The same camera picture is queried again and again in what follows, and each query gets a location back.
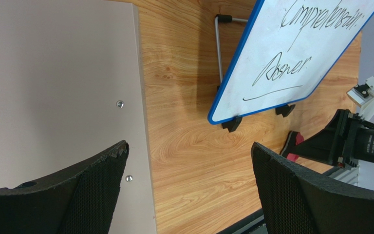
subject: black rubber foot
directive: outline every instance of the black rubber foot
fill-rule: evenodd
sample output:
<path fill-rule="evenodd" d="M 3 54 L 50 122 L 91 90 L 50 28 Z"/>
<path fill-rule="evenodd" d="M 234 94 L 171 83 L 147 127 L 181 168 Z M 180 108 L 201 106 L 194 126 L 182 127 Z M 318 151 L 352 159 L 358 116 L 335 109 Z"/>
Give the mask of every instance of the black rubber foot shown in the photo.
<path fill-rule="evenodd" d="M 238 126 L 240 125 L 242 121 L 242 117 L 235 117 L 233 120 L 229 121 L 229 122 L 224 122 L 222 123 L 222 127 L 223 129 L 228 129 L 230 133 L 236 131 L 236 129 L 238 128 Z"/>
<path fill-rule="evenodd" d="M 230 15 L 216 15 L 216 17 L 219 17 L 217 18 L 217 21 L 220 22 L 220 23 L 230 23 L 232 22 L 233 20 L 233 17 L 230 16 Z"/>
<path fill-rule="evenodd" d="M 284 118 L 287 117 L 295 108 L 295 104 L 293 105 L 284 105 L 275 108 L 276 115 L 282 115 Z"/>

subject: whiteboard stand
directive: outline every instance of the whiteboard stand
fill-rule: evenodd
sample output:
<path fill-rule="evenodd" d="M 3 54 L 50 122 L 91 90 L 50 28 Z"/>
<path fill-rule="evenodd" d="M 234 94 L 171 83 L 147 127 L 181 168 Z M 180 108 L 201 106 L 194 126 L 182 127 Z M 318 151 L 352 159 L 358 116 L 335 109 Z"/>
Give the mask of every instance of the whiteboard stand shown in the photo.
<path fill-rule="evenodd" d="M 223 68 L 222 68 L 222 51 L 220 46 L 220 34 L 219 34 L 219 22 L 220 23 L 231 23 L 231 22 L 241 22 L 247 23 L 247 19 L 234 18 L 231 15 L 220 15 L 217 14 L 214 19 L 214 26 L 216 31 L 216 46 L 217 46 L 217 62 L 219 64 L 219 77 L 220 83 L 223 81 Z M 276 115 L 282 115 L 287 117 L 295 108 L 295 104 L 292 105 L 283 105 L 275 108 Z M 223 129 L 226 129 L 231 133 L 236 131 L 240 123 L 242 122 L 242 117 L 234 117 L 233 120 L 222 123 Z"/>

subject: blue whiteboard frame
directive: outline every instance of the blue whiteboard frame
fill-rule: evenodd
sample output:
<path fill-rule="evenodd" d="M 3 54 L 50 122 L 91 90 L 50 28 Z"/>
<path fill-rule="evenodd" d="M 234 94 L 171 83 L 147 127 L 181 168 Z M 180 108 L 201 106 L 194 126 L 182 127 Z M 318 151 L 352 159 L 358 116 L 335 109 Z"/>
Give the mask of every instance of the blue whiteboard frame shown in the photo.
<path fill-rule="evenodd" d="M 229 82 L 229 79 L 230 79 L 230 77 L 232 75 L 233 69 L 235 68 L 236 63 L 238 62 L 239 56 L 242 53 L 242 50 L 244 48 L 244 45 L 246 44 L 247 38 L 249 37 L 250 31 L 252 30 L 253 25 L 255 24 L 256 18 L 258 17 L 258 14 L 261 11 L 264 2 L 265 2 L 265 0 L 258 0 L 256 2 L 256 4 L 255 4 L 255 7 L 252 10 L 252 13 L 250 14 L 249 20 L 248 20 L 248 22 L 246 24 L 246 27 L 244 28 L 242 37 L 240 38 L 238 47 L 236 48 L 236 51 L 233 54 L 233 58 L 230 61 L 229 67 L 228 67 L 228 69 L 226 71 L 226 74 L 225 74 L 225 76 L 223 78 L 223 81 L 222 81 L 222 83 L 220 85 L 220 88 L 217 91 L 216 99 L 214 100 L 213 104 L 211 105 L 210 112 L 208 113 L 207 120 L 211 124 L 220 124 L 220 123 L 231 121 L 231 120 L 233 120 L 235 118 L 235 117 L 231 117 L 231 118 L 227 118 L 227 119 L 220 120 L 220 121 L 213 121 L 212 120 L 214 112 L 216 111 L 216 107 L 219 104 L 220 99 L 222 98 L 222 94 L 223 94 L 223 92 L 224 92 L 224 90 L 225 90 L 225 88 L 227 86 L 227 83 Z M 283 104 L 279 104 L 279 105 L 276 105 L 276 106 L 268 107 L 268 108 L 265 108 L 265 109 L 262 109 L 262 110 L 257 110 L 257 111 L 251 112 L 251 113 L 243 114 L 243 115 L 240 115 L 240 116 L 237 116 L 237 117 L 244 117 L 244 116 L 253 115 L 253 114 L 256 114 L 256 113 L 259 113 L 259 112 L 262 112 L 262 111 L 267 111 L 267 110 L 270 110 L 270 109 L 273 109 L 273 108 L 284 106 L 284 105 L 287 105 L 287 104 L 293 103 L 293 102 L 302 101 L 302 100 L 308 98 L 318 88 L 318 86 L 322 82 L 322 80 L 327 76 L 327 74 L 330 72 L 330 70 L 332 69 L 332 67 L 334 67 L 334 65 L 337 63 L 337 61 L 340 59 L 340 57 L 344 54 L 344 52 L 347 50 L 347 48 L 350 46 L 350 44 L 353 42 L 353 40 L 357 37 L 357 35 L 360 33 L 360 31 L 363 29 L 363 27 L 369 22 L 369 20 L 371 19 L 371 17 L 373 17 L 373 15 L 374 15 L 374 12 L 366 20 L 366 22 L 364 23 L 364 25 L 361 26 L 361 28 L 355 34 L 355 36 L 350 41 L 350 43 L 347 45 L 347 47 L 345 47 L 345 49 L 341 52 L 340 56 L 338 56 L 337 60 L 333 63 L 333 65 L 330 67 L 330 69 L 325 73 L 325 75 L 321 78 L 321 80 L 318 82 L 318 84 L 316 85 L 316 87 L 312 90 L 312 92 L 308 96 L 303 97 L 301 99 L 294 100 L 294 101 L 290 101 L 290 102 L 287 102 L 287 103 L 283 103 Z"/>

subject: black marker writing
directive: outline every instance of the black marker writing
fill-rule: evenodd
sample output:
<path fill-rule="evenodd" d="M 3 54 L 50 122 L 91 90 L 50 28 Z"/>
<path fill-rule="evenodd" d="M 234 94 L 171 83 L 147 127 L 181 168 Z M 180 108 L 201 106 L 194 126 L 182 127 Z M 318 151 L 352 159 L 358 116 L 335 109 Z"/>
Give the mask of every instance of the black marker writing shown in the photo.
<path fill-rule="evenodd" d="M 309 7 L 305 5 L 302 5 L 298 11 L 295 12 L 297 8 L 294 6 L 298 1 L 300 0 L 296 0 L 285 13 L 280 25 L 281 28 L 291 25 L 299 25 L 299 33 L 295 37 L 291 47 L 305 27 L 313 29 L 318 28 L 318 30 L 321 30 L 323 27 L 331 27 L 334 29 L 340 27 L 350 30 L 351 28 L 357 26 L 356 23 L 359 19 L 364 18 L 364 15 L 360 12 L 360 9 L 357 9 L 356 12 L 352 14 L 347 10 L 347 8 L 340 7 L 340 3 L 343 0 L 337 4 L 332 12 L 330 12 L 327 8 L 319 9 L 318 7 Z"/>
<path fill-rule="evenodd" d="M 285 74 L 295 74 L 301 71 L 301 69 L 309 62 L 312 58 L 309 57 L 305 60 L 300 60 L 294 66 L 289 64 L 281 64 L 282 52 L 279 52 L 277 55 L 273 57 L 272 60 L 264 67 L 261 73 L 256 77 L 256 80 L 253 82 L 252 86 L 254 86 L 258 80 L 265 75 L 267 80 L 275 81 L 276 79 L 281 78 Z"/>
<path fill-rule="evenodd" d="M 278 90 L 275 90 L 275 91 L 272 91 L 272 92 L 269 92 L 269 93 L 266 93 L 266 94 L 263 94 L 263 95 L 260 95 L 260 96 L 257 96 L 257 97 L 252 97 L 252 98 L 243 98 L 242 100 L 243 100 L 243 101 L 251 101 L 251 100 L 255 100 L 255 99 L 261 98 L 261 97 L 263 97 L 263 96 L 269 95 L 269 94 L 273 94 L 273 93 L 280 92 L 280 91 L 284 91 L 284 90 L 288 90 L 288 89 L 300 88 L 300 87 L 302 87 L 302 85 L 293 86 L 293 87 L 288 87 L 288 88 L 284 88 L 284 89 L 278 89 Z"/>

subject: black mesh fabric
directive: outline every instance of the black mesh fabric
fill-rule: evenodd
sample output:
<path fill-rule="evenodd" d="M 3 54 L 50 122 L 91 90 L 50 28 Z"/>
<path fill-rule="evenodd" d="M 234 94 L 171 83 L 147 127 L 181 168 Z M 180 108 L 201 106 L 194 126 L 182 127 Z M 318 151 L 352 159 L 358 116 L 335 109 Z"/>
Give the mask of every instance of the black mesh fabric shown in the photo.
<path fill-rule="evenodd" d="M 63 170 L 0 188 L 0 234 L 106 234 L 129 145 L 121 141 Z"/>
<path fill-rule="evenodd" d="M 257 155 L 253 157 L 253 167 L 269 233 L 318 233 L 298 178 L 291 170 L 271 160 L 262 147 L 252 150 L 253 155 Z"/>
<path fill-rule="evenodd" d="M 374 191 L 321 175 L 258 143 L 252 160 L 270 234 L 374 233 Z"/>
<path fill-rule="evenodd" d="M 125 163 L 124 157 L 105 156 L 84 172 L 58 233 L 108 233 Z"/>

